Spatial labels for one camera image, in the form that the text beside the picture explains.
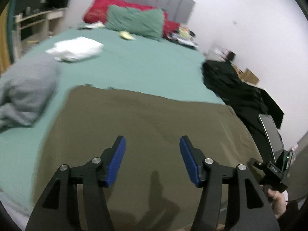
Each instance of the wooden desk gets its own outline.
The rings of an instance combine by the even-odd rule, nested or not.
[[[42,11],[27,17],[22,14],[15,16],[16,30],[13,30],[14,57],[20,59],[31,47],[48,36],[61,33],[66,8]],[[32,35],[21,39],[21,31],[31,27]]]

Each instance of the white towel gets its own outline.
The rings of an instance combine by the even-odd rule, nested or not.
[[[46,52],[58,61],[78,61],[99,54],[103,46],[92,39],[77,37],[73,40],[59,41]]]

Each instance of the metal bolt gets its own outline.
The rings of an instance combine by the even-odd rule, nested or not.
[[[214,162],[214,160],[212,158],[206,158],[204,161],[207,164],[212,164]]]
[[[60,166],[60,170],[61,170],[61,171],[67,170],[67,165],[61,165],[61,166]]]
[[[94,164],[100,163],[100,158],[99,157],[93,158],[92,163],[94,163]]]
[[[242,171],[246,170],[246,166],[244,164],[238,165],[238,168]]]

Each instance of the red pillow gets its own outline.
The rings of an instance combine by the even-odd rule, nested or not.
[[[166,37],[167,34],[171,34],[173,31],[177,30],[179,26],[180,26],[179,23],[172,22],[172,21],[165,19],[164,28],[163,28],[164,37]]]
[[[107,11],[109,5],[117,5],[119,7],[131,7],[141,11],[156,9],[153,6],[139,5],[137,3],[127,3],[121,0],[95,0],[93,5],[89,8],[87,13],[84,15],[84,22],[95,23],[101,21],[105,23],[107,21]],[[172,33],[179,27],[179,23],[171,22],[168,20],[168,13],[164,11],[164,37],[167,33]]]

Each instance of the cardboard box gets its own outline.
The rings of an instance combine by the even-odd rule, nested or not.
[[[238,76],[240,79],[245,82],[249,82],[251,84],[257,85],[259,82],[259,78],[256,77],[254,73],[252,73],[249,69],[246,69],[241,75]]]

